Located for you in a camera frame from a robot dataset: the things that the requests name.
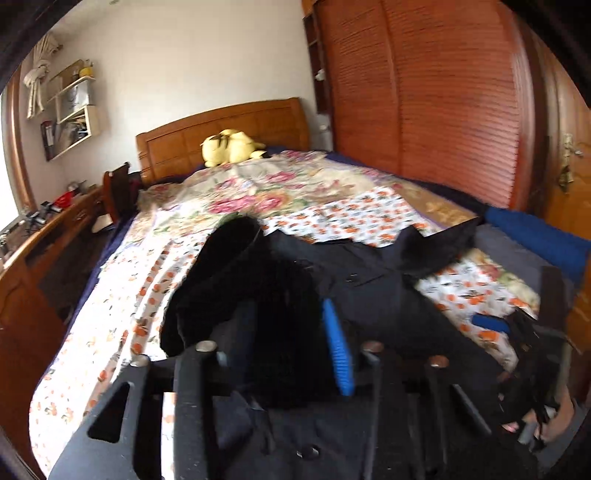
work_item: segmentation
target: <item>bed sheet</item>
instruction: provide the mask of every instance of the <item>bed sheet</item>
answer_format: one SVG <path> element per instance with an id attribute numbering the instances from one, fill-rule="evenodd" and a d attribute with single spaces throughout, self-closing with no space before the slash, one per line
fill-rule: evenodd
<path id="1" fill-rule="evenodd" d="M 260 219 L 265 233 L 281 229 L 310 242 L 351 238 L 377 247 L 415 225 L 424 235 L 472 215 L 410 182 L 318 153 L 286 152 L 271 160 L 203 170 L 181 185 L 142 195 L 140 214 L 102 268 L 30 411 L 33 452 L 48 474 L 84 415 L 134 355 L 165 358 L 158 333 L 170 295 L 208 234 L 228 213 Z M 503 270 L 473 251 L 417 288 L 505 368 L 515 354 L 506 336 L 470 324 L 470 312 L 503 315 L 515 306 L 535 316 L 537 296 L 515 295 Z M 174 396 L 163 411 L 163 476 L 172 478 Z"/>

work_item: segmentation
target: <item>window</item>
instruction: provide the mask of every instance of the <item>window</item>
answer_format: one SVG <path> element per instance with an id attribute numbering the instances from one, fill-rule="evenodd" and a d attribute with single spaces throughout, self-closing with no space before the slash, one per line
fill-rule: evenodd
<path id="1" fill-rule="evenodd" d="M 2 110 L 2 97 L 0 94 L 0 113 Z M 2 135 L 2 122 L 0 122 L 0 231 L 5 229 L 18 217 L 18 207 L 10 180 L 8 178 L 8 167 L 4 156 L 4 143 Z"/>

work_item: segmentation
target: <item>ceiling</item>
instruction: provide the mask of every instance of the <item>ceiling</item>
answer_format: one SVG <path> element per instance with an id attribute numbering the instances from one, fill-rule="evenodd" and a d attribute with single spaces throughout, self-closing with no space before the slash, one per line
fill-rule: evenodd
<path id="1" fill-rule="evenodd" d="M 82 0 L 51 28 L 51 32 L 59 42 L 65 43 L 100 17 L 115 10 L 123 1 L 115 0 L 112 3 L 113 0 Z"/>

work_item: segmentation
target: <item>wooden door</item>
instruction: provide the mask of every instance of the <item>wooden door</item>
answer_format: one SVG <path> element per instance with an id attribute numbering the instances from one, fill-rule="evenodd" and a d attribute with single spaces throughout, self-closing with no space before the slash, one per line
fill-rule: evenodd
<path id="1" fill-rule="evenodd" d="M 400 109 L 383 5 L 379 0 L 323 0 L 315 7 L 336 150 L 400 174 Z"/>
<path id="2" fill-rule="evenodd" d="M 527 53 L 498 0 L 320 0 L 335 150 L 524 209 L 534 149 Z"/>
<path id="3" fill-rule="evenodd" d="M 551 225 L 591 239 L 591 112 L 573 81 L 548 47 L 533 36 L 540 59 L 548 110 L 548 161 L 544 219 Z M 568 164 L 572 182 L 562 189 Z M 591 265 L 567 319 L 573 353 L 569 388 L 580 401 L 591 400 Z"/>

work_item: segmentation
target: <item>metal bolt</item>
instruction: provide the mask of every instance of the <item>metal bolt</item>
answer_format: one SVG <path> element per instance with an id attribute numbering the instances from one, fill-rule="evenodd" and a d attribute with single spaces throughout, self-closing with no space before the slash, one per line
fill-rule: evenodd
<path id="1" fill-rule="evenodd" d="M 449 367 L 449 358 L 443 355 L 430 356 L 429 365 L 431 365 L 433 368 L 447 368 Z"/>
<path id="2" fill-rule="evenodd" d="M 369 353 L 381 353 L 384 351 L 384 344 L 377 340 L 367 340 L 361 344 L 361 350 Z"/>
<path id="3" fill-rule="evenodd" d="M 202 353 L 214 352 L 217 350 L 217 343 L 213 340 L 203 340 L 195 345 L 195 350 Z"/>
<path id="4" fill-rule="evenodd" d="M 150 358 L 148 355 L 138 355 L 137 357 L 135 357 L 132 362 L 130 363 L 130 365 L 132 367 L 145 367 L 146 365 L 148 365 L 150 362 Z"/>

